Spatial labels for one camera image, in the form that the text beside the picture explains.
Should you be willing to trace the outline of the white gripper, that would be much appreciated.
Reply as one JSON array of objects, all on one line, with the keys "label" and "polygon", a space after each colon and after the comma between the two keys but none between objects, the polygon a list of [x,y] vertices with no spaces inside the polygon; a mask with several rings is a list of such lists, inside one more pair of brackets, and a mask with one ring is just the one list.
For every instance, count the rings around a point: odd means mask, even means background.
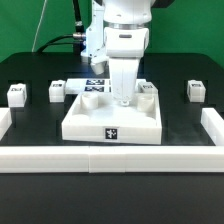
[{"label": "white gripper", "polygon": [[122,30],[106,27],[104,32],[112,95],[120,105],[129,106],[139,63],[149,43],[149,29]]}]

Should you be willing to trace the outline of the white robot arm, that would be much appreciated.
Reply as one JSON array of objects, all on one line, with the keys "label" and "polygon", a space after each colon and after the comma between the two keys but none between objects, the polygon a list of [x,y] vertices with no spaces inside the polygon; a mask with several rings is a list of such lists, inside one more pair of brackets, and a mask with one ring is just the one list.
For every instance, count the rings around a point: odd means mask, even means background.
[{"label": "white robot arm", "polygon": [[111,93],[128,105],[133,98],[141,58],[149,44],[151,8],[156,0],[92,0],[92,22],[86,31],[86,49],[96,75],[109,66]]}]

